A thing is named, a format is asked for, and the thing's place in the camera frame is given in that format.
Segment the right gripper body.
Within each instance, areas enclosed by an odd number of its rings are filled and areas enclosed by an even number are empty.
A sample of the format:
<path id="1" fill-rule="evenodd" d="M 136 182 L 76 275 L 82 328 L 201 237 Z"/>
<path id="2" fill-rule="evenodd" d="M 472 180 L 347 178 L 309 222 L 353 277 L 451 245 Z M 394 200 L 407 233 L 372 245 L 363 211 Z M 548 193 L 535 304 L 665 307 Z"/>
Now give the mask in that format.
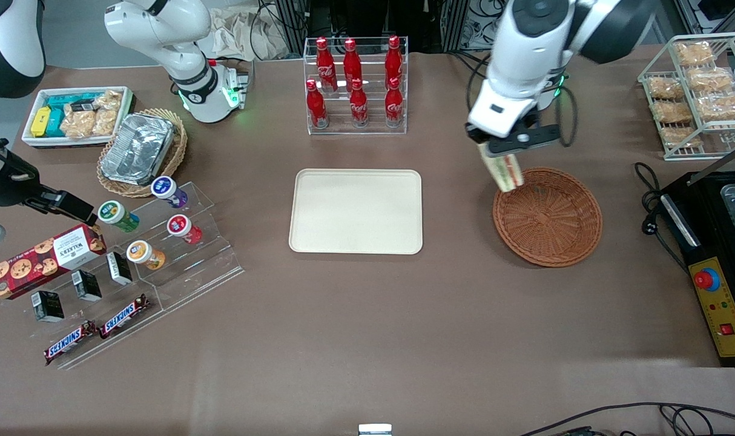
<path id="1" fill-rule="evenodd" d="M 36 197 L 40 190 L 38 169 L 7 149 L 0 138 L 0 206 L 16 206 Z"/>

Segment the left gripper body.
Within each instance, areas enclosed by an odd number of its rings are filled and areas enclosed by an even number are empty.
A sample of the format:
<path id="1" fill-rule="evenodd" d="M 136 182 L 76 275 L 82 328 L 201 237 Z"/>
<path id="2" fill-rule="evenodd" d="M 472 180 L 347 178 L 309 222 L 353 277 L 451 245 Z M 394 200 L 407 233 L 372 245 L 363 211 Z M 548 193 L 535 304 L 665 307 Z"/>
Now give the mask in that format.
<path id="1" fill-rule="evenodd" d="M 541 78 L 519 82 L 483 80 L 468 113 L 468 124 L 489 135 L 506 138 L 517 122 L 536 107 L 541 85 Z"/>

